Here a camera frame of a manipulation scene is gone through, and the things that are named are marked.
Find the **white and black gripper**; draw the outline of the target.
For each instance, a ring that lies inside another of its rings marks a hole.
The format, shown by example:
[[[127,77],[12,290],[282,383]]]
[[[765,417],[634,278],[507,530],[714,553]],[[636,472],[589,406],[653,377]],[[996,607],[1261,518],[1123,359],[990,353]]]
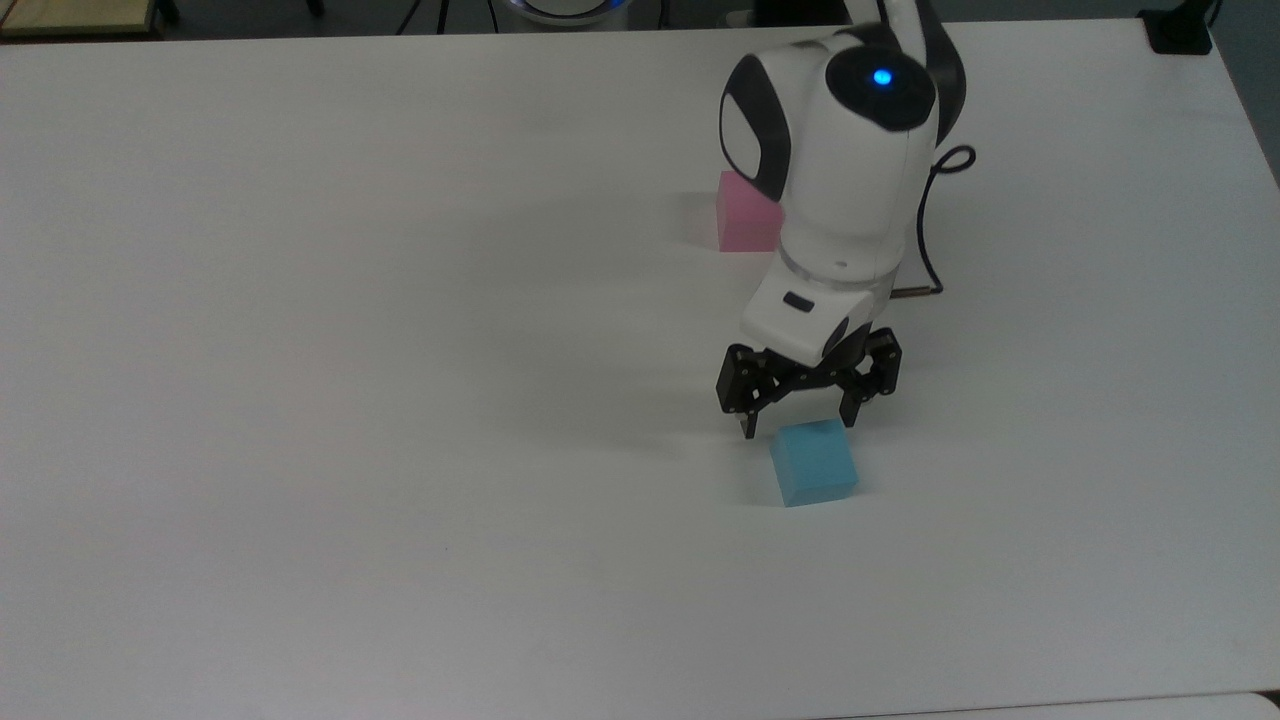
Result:
[[[891,275],[841,284],[768,269],[742,310],[748,343],[724,351],[721,411],[754,439],[760,411],[785,393],[840,387],[840,419],[852,429],[864,404],[897,388],[902,348],[891,328],[873,327],[892,288]]]

